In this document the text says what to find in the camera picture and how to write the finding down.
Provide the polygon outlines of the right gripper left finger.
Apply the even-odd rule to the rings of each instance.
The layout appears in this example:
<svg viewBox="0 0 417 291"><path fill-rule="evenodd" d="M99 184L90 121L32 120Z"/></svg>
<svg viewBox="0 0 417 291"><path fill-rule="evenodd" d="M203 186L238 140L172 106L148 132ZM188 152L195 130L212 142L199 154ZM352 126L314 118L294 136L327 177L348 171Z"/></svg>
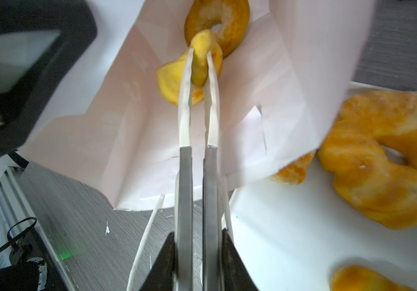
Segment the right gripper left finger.
<svg viewBox="0 0 417 291"><path fill-rule="evenodd" d="M178 100L178 141L179 172L175 211L175 290L193 289L193 177L192 147L190 142L190 121L192 108L192 62L193 48L190 48L183 67Z"/></svg>

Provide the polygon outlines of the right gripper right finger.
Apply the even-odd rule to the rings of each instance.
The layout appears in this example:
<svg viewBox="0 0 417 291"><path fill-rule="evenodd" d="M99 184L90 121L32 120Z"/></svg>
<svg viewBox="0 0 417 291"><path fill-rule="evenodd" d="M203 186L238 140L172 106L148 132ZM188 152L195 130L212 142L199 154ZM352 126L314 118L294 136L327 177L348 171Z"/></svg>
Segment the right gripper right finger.
<svg viewBox="0 0 417 291"><path fill-rule="evenodd" d="M222 291L221 269L221 203L219 199L219 87L212 55L207 54L208 77L204 85L206 146L203 171L202 218L202 289Z"/></svg>

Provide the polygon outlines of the white plastic tray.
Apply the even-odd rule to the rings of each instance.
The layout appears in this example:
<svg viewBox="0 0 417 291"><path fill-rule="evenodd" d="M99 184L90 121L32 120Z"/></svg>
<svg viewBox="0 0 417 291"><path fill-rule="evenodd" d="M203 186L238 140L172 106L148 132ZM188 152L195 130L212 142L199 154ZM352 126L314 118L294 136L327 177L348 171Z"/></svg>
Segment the white plastic tray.
<svg viewBox="0 0 417 291"><path fill-rule="evenodd" d="M302 118L321 141L302 184L265 179L235 192L235 245L259 289L329 291L335 271L358 265L417 291L417 227L390 229L353 208L318 156L343 102L374 90L383 89L353 87L331 106L304 105Z"/></svg>

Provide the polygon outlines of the red white paper bag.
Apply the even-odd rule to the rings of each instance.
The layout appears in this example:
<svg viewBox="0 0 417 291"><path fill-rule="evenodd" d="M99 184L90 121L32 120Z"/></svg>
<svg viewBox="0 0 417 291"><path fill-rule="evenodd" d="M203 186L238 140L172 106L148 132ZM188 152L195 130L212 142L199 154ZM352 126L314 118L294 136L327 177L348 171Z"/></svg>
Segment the red white paper bag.
<svg viewBox="0 0 417 291"><path fill-rule="evenodd" d="M345 98L374 1L250 1L244 38L192 82L190 21L235 8L91 1L98 36L61 81L21 155L99 190L116 210L174 207L176 288L190 287L192 202L203 202L202 288L223 289L227 192L318 148Z"/></svg>

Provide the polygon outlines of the yellow fake croissant bread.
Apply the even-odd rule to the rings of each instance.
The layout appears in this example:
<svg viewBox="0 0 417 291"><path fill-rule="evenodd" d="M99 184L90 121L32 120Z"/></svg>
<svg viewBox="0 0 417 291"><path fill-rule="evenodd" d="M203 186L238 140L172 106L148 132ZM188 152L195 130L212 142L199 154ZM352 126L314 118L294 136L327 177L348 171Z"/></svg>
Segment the yellow fake croissant bread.
<svg viewBox="0 0 417 291"><path fill-rule="evenodd" d="M223 69L223 51L217 42L213 30L203 30L190 41L193 49L191 82L194 86L192 104L200 103L204 98L203 87L208 77L209 65L207 54L212 55L217 76ZM176 60L162 65L156 70L156 80L161 96L168 102L177 105L183 70L189 50L186 50Z"/></svg>

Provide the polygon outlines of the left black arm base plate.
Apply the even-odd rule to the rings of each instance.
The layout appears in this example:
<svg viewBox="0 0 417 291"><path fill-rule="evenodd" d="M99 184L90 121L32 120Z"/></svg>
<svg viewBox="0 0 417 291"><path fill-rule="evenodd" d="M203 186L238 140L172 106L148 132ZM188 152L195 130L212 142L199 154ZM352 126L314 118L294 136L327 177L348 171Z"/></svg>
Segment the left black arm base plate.
<svg viewBox="0 0 417 291"><path fill-rule="evenodd" d="M67 291L52 257L38 244L37 218L27 217L16 225L26 221L33 223L16 236L7 232L7 242L0 247L0 253L11 250L11 265L0 268L0 291Z"/></svg>

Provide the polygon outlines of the pale fake bread roll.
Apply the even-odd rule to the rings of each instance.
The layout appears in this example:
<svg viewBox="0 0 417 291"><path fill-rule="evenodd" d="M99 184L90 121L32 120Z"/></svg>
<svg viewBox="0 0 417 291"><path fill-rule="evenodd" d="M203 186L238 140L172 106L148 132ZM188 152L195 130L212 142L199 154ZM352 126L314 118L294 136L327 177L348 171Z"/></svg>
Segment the pale fake bread roll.
<svg viewBox="0 0 417 291"><path fill-rule="evenodd" d="M294 160L289 165L283 167L277 173L270 177L271 180L290 184L290 185L299 185L301 184L306 175L307 170L315 156L316 150L313 150L297 160Z"/></svg>

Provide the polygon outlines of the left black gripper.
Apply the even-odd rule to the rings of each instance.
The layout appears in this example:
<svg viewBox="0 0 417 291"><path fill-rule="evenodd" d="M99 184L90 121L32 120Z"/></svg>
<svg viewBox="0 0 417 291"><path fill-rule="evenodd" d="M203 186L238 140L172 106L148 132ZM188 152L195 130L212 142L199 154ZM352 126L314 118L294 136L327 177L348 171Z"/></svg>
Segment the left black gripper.
<svg viewBox="0 0 417 291"><path fill-rule="evenodd" d="M26 142L96 35L85 1L0 1L0 157Z"/></svg>

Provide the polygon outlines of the yellow fake braided bread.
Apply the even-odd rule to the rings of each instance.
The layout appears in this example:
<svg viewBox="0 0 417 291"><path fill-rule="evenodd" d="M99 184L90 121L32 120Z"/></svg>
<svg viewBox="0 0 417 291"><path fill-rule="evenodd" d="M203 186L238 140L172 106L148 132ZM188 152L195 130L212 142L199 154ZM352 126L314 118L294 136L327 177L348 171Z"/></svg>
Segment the yellow fake braided bread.
<svg viewBox="0 0 417 291"><path fill-rule="evenodd" d="M353 208L390 229L417 227L417 92L350 97L318 156Z"/></svg>

